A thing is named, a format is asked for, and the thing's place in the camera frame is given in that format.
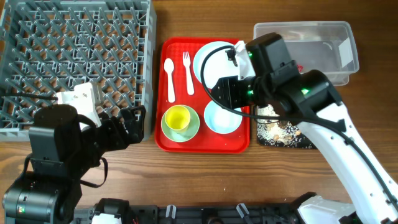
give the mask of plate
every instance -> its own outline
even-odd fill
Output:
[[[233,46],[233,44],[228,42],[216,41],[204,45],[196,53],[195,58],[193,59],[193,72],[200,83],[200,69],[203,60],[212,50],[225,45]],[[233,62],[228,60],[225,50],[220,50],[219,52],[214,53],[206,62],[206,86],[208,88],[213,88],[217,84],[219,78],[239,75],[239,62],[237,63],[238,66],[236,67]]]
[[[218,106],[214,101],[210,101],[205,108],[205,123],[218,134],[229,134],[237,130],[242,123],[242,116],[231,113]]]
[[[199,131],[200,119],[198,113],[189,106],[183,106],[186,107],[186,109],[188,109],[189,113],[191,114],[191,120],[189,122],[187,130],[184,133],[179,134],[171,130],[166,124],[165,113],[162,117],[162,131],[164,135],[173,142],[186,142],[188,140],[191,140]]]

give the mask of clear plastic container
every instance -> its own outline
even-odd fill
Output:
[[[254,38],[280,34],[301,72],[323,72],[334,85],[348,83],[359,70],[358,53],[347,22],[265,22],[254,26]]]

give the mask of fork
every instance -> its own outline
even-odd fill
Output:
[[[189,95],[193,95],[195,92],[193,90],[193,82],[192,82],[192,76],[191,76],[191,70],[190,70],[190,65],[191,65],[191,58],[189,57],[188,52],[183,52],[182,53],[182,63],[185,66],[185,72],[187,73],[187,91]]]

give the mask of plastic dish rack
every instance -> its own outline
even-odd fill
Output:
[[[0,20],[0,92],[55,96],[99,83],[104,105],[97,112],[120,118],[121,108],[144,105],[147,139],[155,30],[151,1],[7,0]],[[53,103],[1,98],[0,141],[28,141],[34,113]]]

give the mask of cup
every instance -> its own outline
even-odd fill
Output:
[[[166,125],[176,133],[184,133],[191,120],[191,114],[186,107],[175,105],[166,111]]]

